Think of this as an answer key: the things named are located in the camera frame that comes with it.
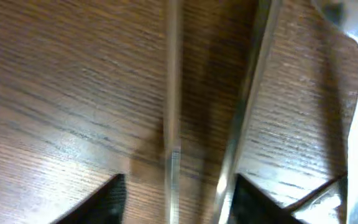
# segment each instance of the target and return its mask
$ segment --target blurry black object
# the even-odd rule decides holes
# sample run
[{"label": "blurry black object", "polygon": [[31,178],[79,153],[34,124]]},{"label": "blurry black object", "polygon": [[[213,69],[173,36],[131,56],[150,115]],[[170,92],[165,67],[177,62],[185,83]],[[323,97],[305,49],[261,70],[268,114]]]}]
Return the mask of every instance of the blurry black object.
[{"label": "blurry black object", "polygon": [[246,178],[237,174],[229,224],[300,224]]},{"label": "blurry black object", "polygon": [[125,175],[118,174],[55,223],[120,224],[126,195]]}]

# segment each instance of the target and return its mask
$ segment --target metal rod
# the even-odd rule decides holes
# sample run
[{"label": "metal rod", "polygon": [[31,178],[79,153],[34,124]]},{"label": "metal rod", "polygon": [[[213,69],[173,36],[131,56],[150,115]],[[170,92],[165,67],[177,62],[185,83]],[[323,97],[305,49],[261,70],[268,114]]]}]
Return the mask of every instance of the metal rod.
[{"label": "metal rod", "polygon": [[181,0],[168,0],[167,97],[165,99],[166,219],[179,223],[180,101],[181,101]]},{"label": "metal rod", "polygon": [[226,224],[229,218],[236,184],[235,172],[247,136],[251,109],[264,71],[280,5],[281,0],[260,0],[258,3],[252,29],[248,68],[216,187],[213,223]]}]

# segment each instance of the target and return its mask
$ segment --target brown wood grain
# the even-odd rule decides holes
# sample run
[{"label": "brown wood grain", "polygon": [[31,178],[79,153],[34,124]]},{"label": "brown wood grain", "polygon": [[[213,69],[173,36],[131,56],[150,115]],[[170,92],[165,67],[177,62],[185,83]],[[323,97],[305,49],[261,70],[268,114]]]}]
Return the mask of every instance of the brown wood grain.
[{"label": "brown wood grain", "polygon": [[[283,2],[239,172],[284,207],[346,171],[358,49]],[[184,3],[181,223],[211,219],[256,4]],[[164,10],[0,1],[0,223],[50,223],[119,172],[124,223],[163,223]]]}]

